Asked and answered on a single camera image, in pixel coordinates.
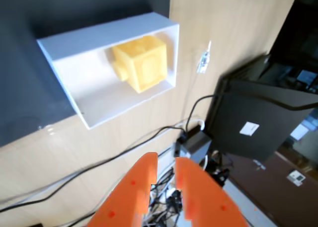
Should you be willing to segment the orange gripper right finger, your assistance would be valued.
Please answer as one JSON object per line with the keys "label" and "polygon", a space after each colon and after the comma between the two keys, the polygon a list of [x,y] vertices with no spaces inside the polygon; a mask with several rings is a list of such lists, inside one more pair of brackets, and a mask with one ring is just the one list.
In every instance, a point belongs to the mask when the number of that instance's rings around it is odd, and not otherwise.
{"label": "orange gripper right finger", "polygon": [[193,227],[246,227],[238,206],[197,163],[175,159],[175,185],[182,194],[184,218]]}

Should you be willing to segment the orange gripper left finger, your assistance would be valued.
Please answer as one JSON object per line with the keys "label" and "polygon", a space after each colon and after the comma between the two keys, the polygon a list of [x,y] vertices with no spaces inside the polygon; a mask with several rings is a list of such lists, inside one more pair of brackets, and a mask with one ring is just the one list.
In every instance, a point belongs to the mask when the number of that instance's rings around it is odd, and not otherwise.
{"label": "orange gripper left finger", "polygon": [[157,182],[158,154],[148,152],[131,167],[89,221],[89,227],[140,227],[151,186]]}

